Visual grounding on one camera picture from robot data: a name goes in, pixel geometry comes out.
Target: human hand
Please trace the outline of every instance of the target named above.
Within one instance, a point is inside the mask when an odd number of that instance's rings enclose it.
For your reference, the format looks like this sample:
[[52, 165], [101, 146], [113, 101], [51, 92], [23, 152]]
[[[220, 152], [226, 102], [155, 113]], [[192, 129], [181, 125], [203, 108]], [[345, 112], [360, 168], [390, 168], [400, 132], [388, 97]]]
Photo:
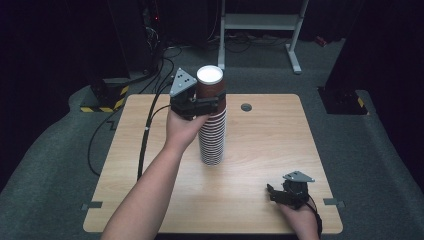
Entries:
[[197, 132], [208, 118], [209, 115], [204, 115], [188, 121], [169, 108], [166, 122], [165, 147], [169, 147], [183, 153], [191, 142], [193, 142]]
[[[309, 198], [308, 204], [316, 209], [311, 198]], [[315, 218], [315, 213], [306, 204], [297, 210], [284, 204], [277, 203], [277, 205], [299, 240], [319, 239], [318, 224], [317, 219]]]

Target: yellow and black hazard tape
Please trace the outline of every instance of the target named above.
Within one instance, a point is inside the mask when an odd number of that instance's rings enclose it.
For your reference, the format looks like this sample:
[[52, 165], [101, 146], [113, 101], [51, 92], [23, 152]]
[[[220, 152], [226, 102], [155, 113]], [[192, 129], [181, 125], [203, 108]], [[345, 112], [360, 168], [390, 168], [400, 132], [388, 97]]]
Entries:
[[114, 112], [122, 107], [125, 100], [125, 95], [128, 92], [129, 86], [125, 86], [119, 93], [116, 101], [109, 106], [81, 106], [80, 109], [82, 112]]

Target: person's right hand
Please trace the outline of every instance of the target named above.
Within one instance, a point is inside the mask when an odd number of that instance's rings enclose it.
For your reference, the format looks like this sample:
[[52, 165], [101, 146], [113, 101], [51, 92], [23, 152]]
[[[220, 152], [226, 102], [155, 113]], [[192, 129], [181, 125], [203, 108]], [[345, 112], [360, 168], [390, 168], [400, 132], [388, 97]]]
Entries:
[[[277, 203], [288, 224], [296, 233], [299, 240], [318, 240], [318, 225], [315, 214], [308, 206], [303, 205], [297, 210], [290, 206]], [[316, 209], [309, 198], [308, 204]]]

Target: gray mat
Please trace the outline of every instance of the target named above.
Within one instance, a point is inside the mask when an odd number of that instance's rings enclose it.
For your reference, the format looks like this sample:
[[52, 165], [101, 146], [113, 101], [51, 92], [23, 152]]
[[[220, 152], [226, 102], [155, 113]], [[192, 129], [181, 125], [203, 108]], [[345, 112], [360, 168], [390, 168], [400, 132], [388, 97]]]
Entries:
[[[357, 93], [370, 111], [365, 116], [328, 115], [317, 92], [324, 86], [343, 42], [321, 48], [299, 42], [296, 54], [303, 73], [292, 72], [283, 45], [252, 46], [227, 51], [225, 80], [229, 93], [294, 93], [299, 95], [344, 230], [322, 239], [424, 239], [424, 197], [389, 141], [366, 91]], [[175, 67], [195, 73], [216, 65], [217, 51], [183, 48], [166, 52]], [[171, 69], [165, 61], [162, 77]], [[147, 82], [130, 86], [138, 93]], [[0, 195], [1, 239], [98, 239], [86, 233], [83, 204], [91, 201], [98, 178], [88, 168], [90, 138], [108, 113], [81, 113], [88, 88], [69, 100], [71, 111], [50, 126], [26, 153]], [[111, 120], [119, 122], [120, 112]], [[114, 131], [104, 124], [92, 143], [93, 168], [100, 172]], [[161, 235], [161, 239], [188, 236]], [[190, 239], [283, 239], [281, 236], [190, 236]]]

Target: wooden table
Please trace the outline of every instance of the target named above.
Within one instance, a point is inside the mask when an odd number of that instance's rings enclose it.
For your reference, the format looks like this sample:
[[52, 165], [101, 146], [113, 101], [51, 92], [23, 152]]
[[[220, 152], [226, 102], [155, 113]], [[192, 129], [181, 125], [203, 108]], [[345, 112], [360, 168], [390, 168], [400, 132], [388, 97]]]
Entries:
[[[153, 95], [128, 97], [84, 222], [87, 232], [102, 232], [112, 213], [135, 184], [146, 117]], [[169, 103], [162, 95], [156, 108]], [[243, 103], [252, 110], [241, 109]], [[167, 110], [154, 118], [144, 169], [162, 148]], [[282, 190], [283, 175], [299, 170], [309, 183], [323, 219], [323, 233], [342, 231], [333, 198], [300, 99], [292, 94], [227, 94], [224, 160], [200, 160], [198, 139], [186, 150], [161, 233], [292, 233], [266, 184]]]

